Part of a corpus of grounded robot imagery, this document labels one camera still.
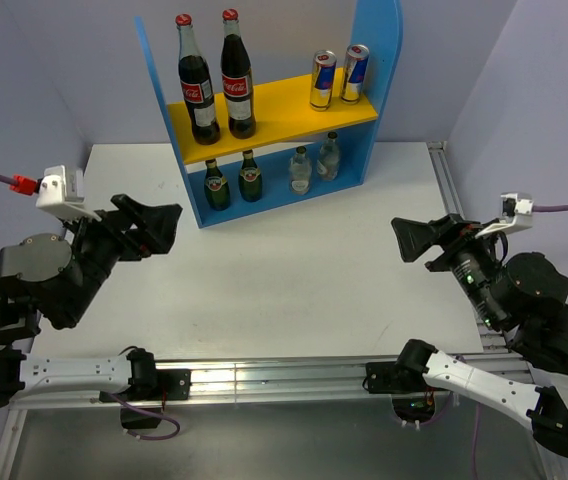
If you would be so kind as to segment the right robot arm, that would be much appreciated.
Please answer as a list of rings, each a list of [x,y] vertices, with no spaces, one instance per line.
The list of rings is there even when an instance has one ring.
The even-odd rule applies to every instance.
[[[519,387],[411,339],[392,368],[393,386],[463,394],[518,421],[538,444],[568,458],[568,277],[540,252],[509,255],[507,225],[498,220],[482,224],[449,214],[426,223],[394,218],[391,226],[406,263],[440,247],[427,270],[452,273],[484,326],[509,334],[507,349],[550,380],[547,387]]]

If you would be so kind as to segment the clear water bottle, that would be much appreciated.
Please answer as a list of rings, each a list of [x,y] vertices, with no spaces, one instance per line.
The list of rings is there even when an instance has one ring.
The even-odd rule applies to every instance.
[[[332,181],[337,177],[341,151],[338,145],[338,134],[329,132],[323,142],[317,160],[317,172],[324,181]]]
[[[305,146],[296,148],[289,162],[289,187],[298,195],[306,194],[310,189],[312,164]]]

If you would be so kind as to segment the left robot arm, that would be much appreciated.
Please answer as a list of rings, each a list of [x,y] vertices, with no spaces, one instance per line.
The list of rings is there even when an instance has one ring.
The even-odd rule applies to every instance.
[[[0,409],[37,394],[97,391],[146,400],[160,389],[151,352],[134,347],[104,359],[55,360],[14,348],[36,337],[39,320],[76,327],[119,262],[166,255],[182,214],[178,204],[147,206],[125,194],[113,210],[66,221],[73,239],[31,235],[0,251]]]

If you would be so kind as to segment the tall cola bottle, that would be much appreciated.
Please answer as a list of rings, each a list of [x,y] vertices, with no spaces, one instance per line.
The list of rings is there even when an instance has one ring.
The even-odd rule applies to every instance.
[[[247,139],[256,131],[251,63],[241,37],[238,12],[225,9],[222,19],[221,74],[228,128],[235,138]]]

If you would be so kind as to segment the silver energy can front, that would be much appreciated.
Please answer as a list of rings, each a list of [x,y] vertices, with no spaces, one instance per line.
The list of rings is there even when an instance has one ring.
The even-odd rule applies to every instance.
[[[319,50],[314,54],[309,103],[315,110],[323,111],[330,106],[336,62],[332,51]]]

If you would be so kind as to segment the silver energy can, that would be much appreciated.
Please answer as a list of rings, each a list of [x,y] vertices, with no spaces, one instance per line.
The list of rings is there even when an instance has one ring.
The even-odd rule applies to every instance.
[[[340,99],[344,103],[355,104],[359,102],[369,55],[369,49],[363,44],[352,44],[347,47],[340,90]]]
[[[330,106],[336,62],[332,51],[319,50],[314,54],[309,103],[315,110],[323,111]]]

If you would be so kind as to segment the clear water bottle front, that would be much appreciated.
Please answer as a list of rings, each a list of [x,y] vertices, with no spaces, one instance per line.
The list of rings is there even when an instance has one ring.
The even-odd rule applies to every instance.
[[[305,146],[296,148],[289,162],[289,187],[298,195],[306,194],[310,189],[312,164]]]

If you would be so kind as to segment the cola bottle front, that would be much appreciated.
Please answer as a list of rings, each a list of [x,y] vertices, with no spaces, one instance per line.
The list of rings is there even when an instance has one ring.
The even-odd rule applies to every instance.
[[[220,139],[221,133],[208,63],[197,45],[192,17],[179,14],[175,23],[180,42],[177,72],[192,135],[198,144],[211,145]]]

